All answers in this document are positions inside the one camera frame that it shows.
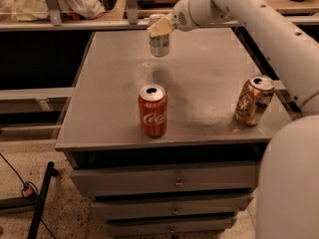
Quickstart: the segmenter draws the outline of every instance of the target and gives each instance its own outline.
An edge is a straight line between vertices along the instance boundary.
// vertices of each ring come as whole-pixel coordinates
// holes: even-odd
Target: desk
[[[98,32],[57,138],[71,177],[113,236],[230,228],[256,186],[258,160],[291,119],[275,96],[257,126],[233,119],[259,71],[230,29],[175,31],[155,58],[146,31]],[[141,133],[138,94],[168,95],[167,131]]]

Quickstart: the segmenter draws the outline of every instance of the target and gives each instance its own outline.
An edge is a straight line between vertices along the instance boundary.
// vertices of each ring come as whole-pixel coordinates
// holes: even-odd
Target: floor
[[[90,211],[91,201],[82,197],[72,183],[72,170],[62,152],[55,150],[52,129],[47,126],[2,127],[0,152],[16,168],[23,180],[32,181],[40,190],[48,161],[55,162],[59,171],[50,183],[42,220],[57,239],[111,238],[105,225]],[[0,157],[0,199],[21,196],[21,182]],[[27,238],[33,208],[25,207],[0,211],[0,239]],[[178,235],[182,239],[254,239],[256,224],[256,197],[247,209],[239,212],[231,229],[224,232],[198,232]],[[37,238],[53,238],[40,224]],[[130,239],[163,239],[170,235],[148,235]]]

